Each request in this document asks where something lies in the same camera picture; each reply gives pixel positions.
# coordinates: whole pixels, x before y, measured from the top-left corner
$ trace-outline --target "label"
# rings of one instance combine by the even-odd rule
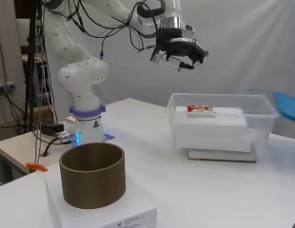
[[[117,224],[117,228],[138,228],[141,227],[142,222],[144,221],[143,216],[129,218],[124,221],[121,221]]]
[[[92,128],[96,128],[96,127],[98,127],[98,126],[100,126],[100,124],[98,123],[98,120],[96,120],[96,121],[94,122],[94,124],[93,124],[93,127],[92,127]]]

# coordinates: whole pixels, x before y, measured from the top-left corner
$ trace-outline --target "white box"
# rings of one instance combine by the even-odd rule
[[[43,176],[49,211],[56,228],[154,228],[157,208],[143,190],[127,177],[126,193],[113,204],[98,209],[79,209],[63,198],[59,164],[48,167]]]
[[[187,113],[185,106],[176,107],[171,129],[178,148],[249,152],[251,139],[242,109],[213,107],[213,116]]]

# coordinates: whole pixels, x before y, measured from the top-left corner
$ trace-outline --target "white wall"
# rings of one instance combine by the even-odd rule
[[[174,92],[236,93],[250,87],[295,95],[295,0],[183,0],[182,5],[185,21],[209,51],[206,62],[194,72],[177,72],[166,63],[155,66],[149,62],[150,51],[137,53],[124,30],[106,41],[109,77],[94,87],[104,104],[130,97],[166,105]],[[81,45],[98,56],[100,41],[69,24]],[[101,31],[87,28],[94,34]],[[72,101],[56,77],[65,63],[48,53],[63,119]]]
[[[15,21],[13,0],[0,0],[0,39],[4,52],[4,62],[7,69],[9,82],[14,82],[16,90],[10,94],[10,98],[19,106],[24,106],[25,76],[22,65],[21,49],[18,42],[18,34]],[[4,71],[0,56],[0,84],[3,84]],[[6,98],[0,95],[0,123],[12,120],[10,106]]]

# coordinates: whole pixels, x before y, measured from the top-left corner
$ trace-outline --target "orange object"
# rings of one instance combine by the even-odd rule
[[[38,163],[26,163],[26,167],[28,168],[28,169],[36,169],[36,170],[40,170],[40,171],[42,171],[42,172],[47,172],[47,171],[49,171],[48,169],[47,169],[47,167],[45,167],[45,166],[43,166],[42,164],[38,164]]]

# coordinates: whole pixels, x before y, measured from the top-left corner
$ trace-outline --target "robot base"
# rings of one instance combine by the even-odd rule
[[[103,143],[105,138],[101,115],[94,118],[77,118],[68,133],[72,134],[72,147],[87,143]]]

